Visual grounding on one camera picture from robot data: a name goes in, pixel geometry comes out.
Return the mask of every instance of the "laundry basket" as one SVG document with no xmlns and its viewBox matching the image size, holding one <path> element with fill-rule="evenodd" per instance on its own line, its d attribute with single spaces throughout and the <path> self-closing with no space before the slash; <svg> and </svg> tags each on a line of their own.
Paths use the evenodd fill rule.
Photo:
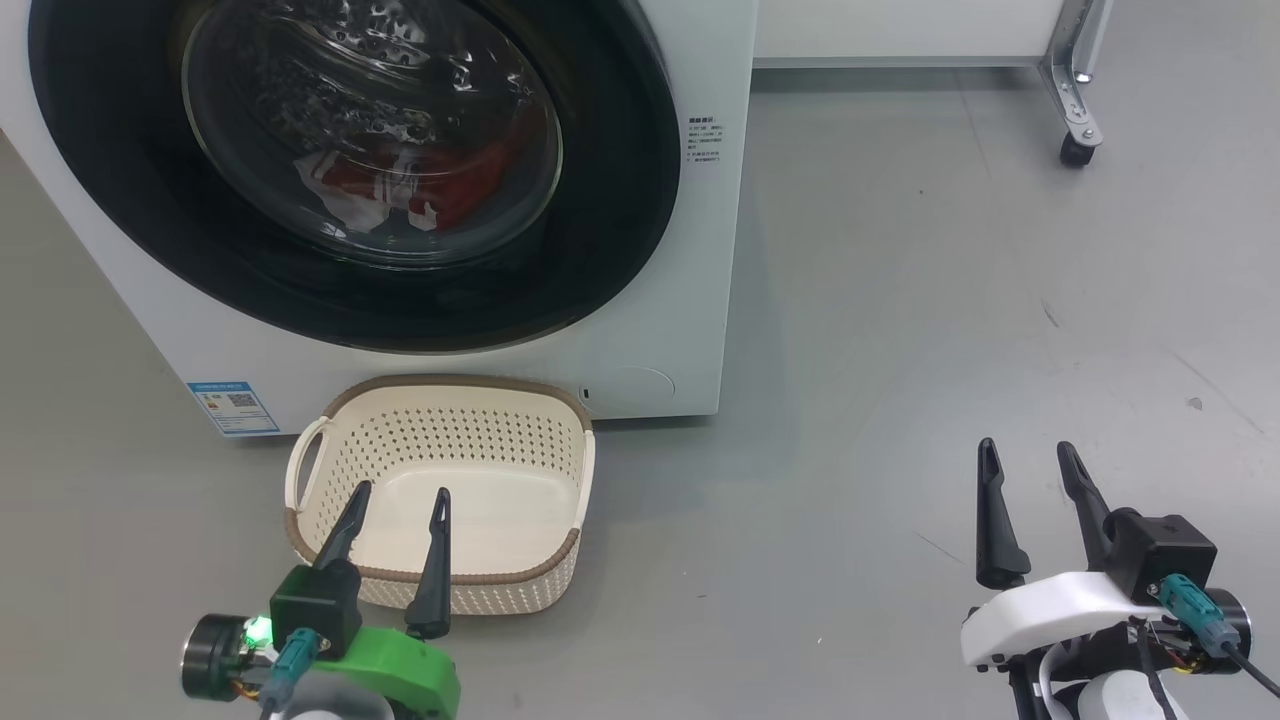
<svg viewBox="0 0 1280 720">
<path fill-rule="evenodd" d="M 298 474 L 319 439 L 310 479 Z M 430 547 L 440 487 L 452 502 L 453 612 L 538 612 L 573 577 L 595 437 L 570 395 L 520 380 L 401 375 L 361 383 L 298 437 L 284 527 L 312 562 L 361 480 L 374 483 L 351 550 L 360 598 L 406 607 Z"/>
</svg>

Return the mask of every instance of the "caster wheel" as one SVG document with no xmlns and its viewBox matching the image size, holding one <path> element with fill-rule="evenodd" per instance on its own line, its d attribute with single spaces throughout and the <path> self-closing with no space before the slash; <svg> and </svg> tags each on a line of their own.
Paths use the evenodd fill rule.
<svg viewBox="0 0 1280 720">
<path fill-rule="evenodd" d="M 1057 154 L 1057 159 L 1062 161 L 1068 168 L 1083 168 L 1089 164 L 1093 159 L 1093 151 L 1097 147 L 1091 147 L 1088 145 L 1080 145 L 1071 137 L 1071 133 L 1066 133 L 1062 138 L 1062 150 Z"/>
</svg>

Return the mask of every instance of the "blue cable connector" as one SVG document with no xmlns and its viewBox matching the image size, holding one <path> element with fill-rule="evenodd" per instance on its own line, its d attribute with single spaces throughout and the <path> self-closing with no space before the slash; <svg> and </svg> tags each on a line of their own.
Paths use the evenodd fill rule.
<svg viewBox="0 0 1280 720">
<path fill-rule="evenodd" d="M 320 635 L 308 628 L 293 630 L 280 651 L 280 657 L 271 665 L 271 679 L 257 693 L 257 706 L 264 716 L 284 710 L 293 700 L 293 688 L 320 653 Z"/>
<path fill-rule="evenodd" d="M 1161 580 L 1156 598 L 1196 633 L 1210 657 L 1228 656 L 1222 643 L 1240 644 L 1240 633 L 1226 621 L 1222 609 L 1187 575 L 1175 573 Z"/>
</svg>

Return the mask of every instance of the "green led light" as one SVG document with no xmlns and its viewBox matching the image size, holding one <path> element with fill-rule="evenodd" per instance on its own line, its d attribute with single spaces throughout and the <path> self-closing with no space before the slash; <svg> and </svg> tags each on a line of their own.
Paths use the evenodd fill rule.
<svg viewBox="0 0 1280 720">
<path fill-rule="evenodd" d="M 260 648 L 271 644 L 271 619 L 259 615 L 244 625 L 244 644 Z"/>
</svg>

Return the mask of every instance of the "washing machine door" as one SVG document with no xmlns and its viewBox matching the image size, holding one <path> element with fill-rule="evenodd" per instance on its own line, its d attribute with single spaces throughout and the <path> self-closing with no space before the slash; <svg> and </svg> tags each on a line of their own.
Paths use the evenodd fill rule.
<svg viewBox="0 0 1280 720">
<path fill-rule="evenodd" d="M 280 328 L 449 352 L 600 307 L 662 238 L 680 131 L 623 0 L 35 0 L 88 193 Z"/>
</svg>

